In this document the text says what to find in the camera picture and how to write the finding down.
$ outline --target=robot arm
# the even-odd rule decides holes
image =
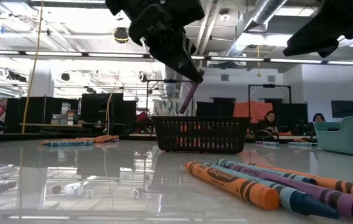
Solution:
[[[142,46],[143,38],[154,58],[194,83],[202,82],[204,71],[191,59],[197,49],[184,30],[185,25],[204,17],[199,0],[106,0],[106,5],[113,15],[123,10],[130,18],[133,42]]]
[[[319,14],[288,40],[283,53],[293,56],[317,52],[325,58],[338,48],[342,35],[353,39],[353,0],[324,0]]]

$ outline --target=black basket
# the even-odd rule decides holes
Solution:
[[[238,153],[248,118],[154,116],[158,147],[165,151]]]

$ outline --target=purple crayon in gripper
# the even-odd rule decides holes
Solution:
[[[336,190],[327,189],[325,187],[296,181],[286,177],[271,174],[266,171],[256,170],[255,166],[250,166],[246,164],[241,166],[233,164],[226,168],[242,172],[244,174],[248,174],[254,177],[269,180],[284,186],[296,188],[336,209],[343,217],[353,220],[353,195],[351,194],[342,193]]]

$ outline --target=air duct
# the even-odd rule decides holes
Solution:
[[[224,56],[239,57],[249,44],[246,31],[265,32],[270,19],[288,0],[258,0],[254,10],[244,14],[236,25],[237,40]]]

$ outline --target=person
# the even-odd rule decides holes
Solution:
[[[322,113],[316,113],[313,116],[313,122],[326,122]]]
[[[259,130],[265,130],[271,135],[278,134],[278,129],[276,127],[276,114],[274,111],[268,111],[265,115],[265,119],[259,121]]]

